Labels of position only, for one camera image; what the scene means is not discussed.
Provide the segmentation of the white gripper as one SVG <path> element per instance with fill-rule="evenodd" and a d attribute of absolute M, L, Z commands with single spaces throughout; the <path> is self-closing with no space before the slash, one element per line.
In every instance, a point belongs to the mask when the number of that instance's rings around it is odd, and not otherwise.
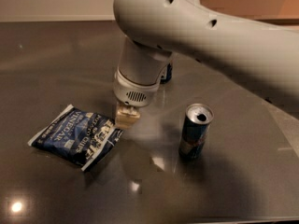
<path fill-rule="evenodd" d="M 141 71 L 129 70 L 127 73 L 118 69 L 115 73 L 113 91 L 116 98 L 125 105 L 118 104 L 115 113 L 115 126 L 120 129 L 131 128 L 139 119 L 138 107 L 151 103 L 160 86 L 160 71 L 153 69 Z"/>

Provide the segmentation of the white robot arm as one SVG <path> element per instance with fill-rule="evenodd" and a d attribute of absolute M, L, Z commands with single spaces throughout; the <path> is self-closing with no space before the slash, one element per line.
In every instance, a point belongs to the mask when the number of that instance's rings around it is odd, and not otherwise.
<path fill-rule="evenodd" d="M 299 32 L 221 14 L 199 0 L 114 0 L 113 11 L 126 35 L 114 81 L 118 127 L 139 120 L 175 53 L 299 118 Z"/>

